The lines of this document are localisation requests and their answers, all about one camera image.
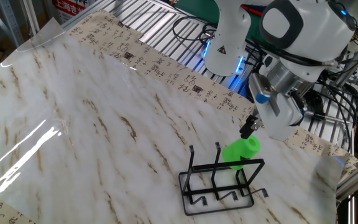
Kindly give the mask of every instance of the green cup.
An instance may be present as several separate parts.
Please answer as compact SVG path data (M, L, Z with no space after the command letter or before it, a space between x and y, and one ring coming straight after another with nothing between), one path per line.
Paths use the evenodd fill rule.
M240 138L225 147L222 156L225 162L237 162L241 160L241 157L251 159L259 150L259 140L255 136L249 136L248 139ZM242 169L242 166L231 166L230 168L239 170Z

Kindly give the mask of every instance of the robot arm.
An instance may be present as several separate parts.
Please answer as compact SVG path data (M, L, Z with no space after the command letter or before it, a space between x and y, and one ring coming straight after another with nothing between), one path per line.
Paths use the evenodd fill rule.
M335 3L275 0L269 4L260 21L262 37L300 59L282 55L266 76L251 75L255 113L241 131L244 137L263 122L271 138L286 140L303 119L301 97L324 69L335 64L355 28L354 19Z
M245 39L251 25L250 15L242 4L267 6L273 0L215 0L219 8L219 24L215 37L208 42L206 68L213 74L230 76L242 74L242 59L247 56Z

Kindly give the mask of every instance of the white marble surface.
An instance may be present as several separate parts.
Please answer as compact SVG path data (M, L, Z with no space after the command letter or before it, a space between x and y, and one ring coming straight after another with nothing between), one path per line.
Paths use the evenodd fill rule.
M334 223L341 163L263 129L255 157L266 164L251 187L269 197L256 193L252 208L185 216L178 173L188 167L188 146L195 165L211 163L214 143L235 141L241 121L62 32L49 22L0 65L3 201L37 223ZM210 185L206 176L192 178L194 189ZM210 198L211 207L233 204Z

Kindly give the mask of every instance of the black cable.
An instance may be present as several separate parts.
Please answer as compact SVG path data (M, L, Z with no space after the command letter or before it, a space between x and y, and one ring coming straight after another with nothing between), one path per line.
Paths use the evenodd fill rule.
M312 90L312 89L310 89L309 91L312 91L312 92L314 92L314 93L316 93L316 94L318 94L320 96L323 96L323 97L325 97L325 98L327 98L329 100L335 101L333 97L325 95L324 93L320 93L320 92L318 92L316 90ZM350 114L353 122L356 120L355 115L350 111L349 108L346 108L343 104L339 104L338 106L341 106L343 109L345 109Z
M213 37L201 38L202 34L200 34L200 35L199 35L197 38L195 38L195 39L189 39L189 38L186 38L186 37L182 37L182 36L180 36L180 35L178 35L178 34L176 33L175 28L176 28L176 26L177 26L181 21L183 21L183 20L185 20L185 19L197 19L197 18L198 18L198 17L196 17L196 16L185 16L185 17L182 17L182 18L177 19L177 20L173 23L173 25L172 25L173 35L174 35L175 37L179 38L179 39L182 39L182 40L191 40L191 41L195 41L195 40L203 41L203 40L209 40L209 39L213 38Z
M351 68L347 69L346 71L340 71L340 72L332 73L331 75L342 75L343 73L346 73L346 72L352 70L356 66L358 66L358 63L354 64Z
M356 125L356 122L357 122L357 113L358 113L358 110L356 108L354 108L353 106L353 103L343 94L343 93L340 93L337 88L333 87L333 86L330 86L328 85L327 83L325 83L324 81L322 80L318 80L318 83L321 84L321 85L324 85L324 86L329 86L330 89L335 92L337 95L339 95L342 99L344 99L346 101L346 103L349 104L351 110L353 111L352 114L354 114L354 122L353 122L353 127L354 125Z
M327 83L323 82L323 85L327 88L327 90L332 94L332 96L334 97L333 100L334 102L337 104L337 105L340 105L340 103L338 102L338 100L336 99L335 97L335 94L333 93L331 87L329 87L327 85ZM338 106L338 110L339 112L341 113L342 115L342 118L343 118L343 121L344 121L344 124L345 124L345 129L346 129L346 133L347 133L347 137L348 137L348 140L349 140L349 145L348 145L348 149L347 151L349 152L351 150L351 144L350 144L350 141L351 141L351 134L350 134L350 131L349 131L349 127L347 127L347 121L346 121L346 117L345 117L345 114L343 113L343 110L340 106Z
M263 47L264 49L266 49L269 52L273 52L274 54L278 55L279 57L282 57L286 60L289 60L291 62L300 64L300 65L304 65L304 66L309 66L309 67L315 67L315 66L322 66L323 63L310 59L310 58L305 58L302 56L298 56L298 55L294 55L291 54L289 52L286 52L285 50L282 49L271 49L270 47L266 46L264 43L260 42L257 39L253 40L255 42L255 44Z

